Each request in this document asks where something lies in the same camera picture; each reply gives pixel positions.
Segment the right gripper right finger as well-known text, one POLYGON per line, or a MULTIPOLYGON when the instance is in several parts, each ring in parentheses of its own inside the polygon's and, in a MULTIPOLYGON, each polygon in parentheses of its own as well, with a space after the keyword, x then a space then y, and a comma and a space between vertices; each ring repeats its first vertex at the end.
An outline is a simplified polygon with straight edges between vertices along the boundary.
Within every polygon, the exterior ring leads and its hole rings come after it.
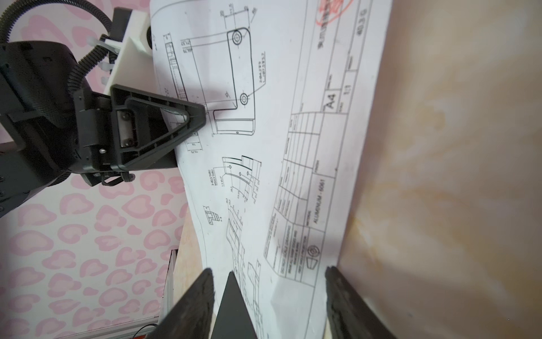
POLYGON ((325 271, 332 338, 396 339, 336 266, 325 271))

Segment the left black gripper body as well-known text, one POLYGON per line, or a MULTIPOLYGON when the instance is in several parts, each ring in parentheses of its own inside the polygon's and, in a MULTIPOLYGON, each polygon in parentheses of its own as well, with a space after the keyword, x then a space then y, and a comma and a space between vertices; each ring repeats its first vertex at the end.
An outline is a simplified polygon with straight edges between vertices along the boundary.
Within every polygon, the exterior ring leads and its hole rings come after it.
POLYGON ((76 163, 70 168, 88 186, 117 186, 133 182, 135 175, 112 168, 116 155, 112 133, 111 98, 82 88, 73 94, 76 118, 74 157, 76 163))

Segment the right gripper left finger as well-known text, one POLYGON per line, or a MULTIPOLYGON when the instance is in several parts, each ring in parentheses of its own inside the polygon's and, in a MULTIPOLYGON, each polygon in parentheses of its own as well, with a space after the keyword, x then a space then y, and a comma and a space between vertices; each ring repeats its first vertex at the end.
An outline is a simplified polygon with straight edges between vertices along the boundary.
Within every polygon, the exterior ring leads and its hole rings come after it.
POLYGON ((158 326, 158 338, 209 338, 215 303, 213 272, 206 268, 158 326))

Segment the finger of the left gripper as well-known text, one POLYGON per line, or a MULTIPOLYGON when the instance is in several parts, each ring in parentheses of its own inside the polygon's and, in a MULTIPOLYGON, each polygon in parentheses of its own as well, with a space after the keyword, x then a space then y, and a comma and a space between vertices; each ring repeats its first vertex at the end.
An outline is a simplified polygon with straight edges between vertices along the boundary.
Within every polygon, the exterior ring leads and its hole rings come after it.
POLYGON ((203 105, 113 85, 111 167, 118 172, 177 166, 175 148, 206 125, 203 105))

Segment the red and black folder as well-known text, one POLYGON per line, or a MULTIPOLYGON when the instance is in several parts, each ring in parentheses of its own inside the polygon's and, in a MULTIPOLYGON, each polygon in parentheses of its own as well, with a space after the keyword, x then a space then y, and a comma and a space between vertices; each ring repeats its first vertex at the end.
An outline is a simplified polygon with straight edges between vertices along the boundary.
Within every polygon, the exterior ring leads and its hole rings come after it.
POLYGON ((257 339, 256 331, 233 271, 228 275, 210 337, 211 339, 257 339))

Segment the technical drawing sheet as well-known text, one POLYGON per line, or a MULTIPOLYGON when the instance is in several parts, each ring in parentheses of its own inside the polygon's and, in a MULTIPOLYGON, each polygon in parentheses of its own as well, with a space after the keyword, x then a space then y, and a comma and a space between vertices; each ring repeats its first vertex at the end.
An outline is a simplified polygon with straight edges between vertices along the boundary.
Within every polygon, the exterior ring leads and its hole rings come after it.
POLYGON ((206 111, 178 148, 217 300, 259 338, 321 338, 391 1, 152 1, 160 89, 206 111))

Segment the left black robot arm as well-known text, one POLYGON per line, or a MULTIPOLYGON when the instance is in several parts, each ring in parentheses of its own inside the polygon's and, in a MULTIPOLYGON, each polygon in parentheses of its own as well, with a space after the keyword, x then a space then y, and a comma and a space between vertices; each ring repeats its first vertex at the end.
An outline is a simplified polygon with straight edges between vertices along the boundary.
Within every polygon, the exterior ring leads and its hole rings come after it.
POLYGON ((73 174, 117 186, 141 170, 173 168, 174 149, 206 124, 202 105, 135 88, 70 93, 75 65, 60 43, 1 45, 2 215, 73 174))

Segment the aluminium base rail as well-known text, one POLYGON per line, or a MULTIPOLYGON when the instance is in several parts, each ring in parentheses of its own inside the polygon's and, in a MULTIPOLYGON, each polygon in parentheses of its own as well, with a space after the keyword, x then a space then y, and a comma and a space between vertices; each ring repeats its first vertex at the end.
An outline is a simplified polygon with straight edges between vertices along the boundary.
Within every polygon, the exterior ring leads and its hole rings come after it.
POLYGON ((164 320, 166 315, 174 306, 174 267, 178 255, 178 249, 170 251, 168 271, 165 280, 165 287, 160 301, 159 314, 151 318, 122 323, 120 325, 107 326, 103 329, 91 330, 81 334, 60 336, 69 339, 89 338, 138 338, 145 337, 154 331, 158 324, 164 320))

